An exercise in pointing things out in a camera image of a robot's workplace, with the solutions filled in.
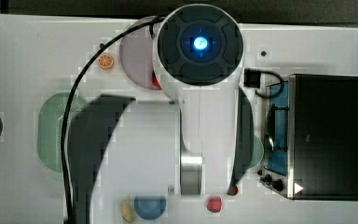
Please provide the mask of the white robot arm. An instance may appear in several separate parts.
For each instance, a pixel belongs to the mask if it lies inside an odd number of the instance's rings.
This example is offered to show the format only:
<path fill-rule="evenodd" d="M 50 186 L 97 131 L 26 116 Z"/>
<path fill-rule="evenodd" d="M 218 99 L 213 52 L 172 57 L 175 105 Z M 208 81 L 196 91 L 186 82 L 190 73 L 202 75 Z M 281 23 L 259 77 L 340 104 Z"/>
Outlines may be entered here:
<path fill-rule="evenodd" d="M 223 9 L 191 4 L 169 13 L 153 40 L 153 70 L 180 108 L 182 146 L 200 156 L 181 172 L 184 194 L 233 195 L 253 153 L 252 108 L 240 86 L 246 45 Z"/>

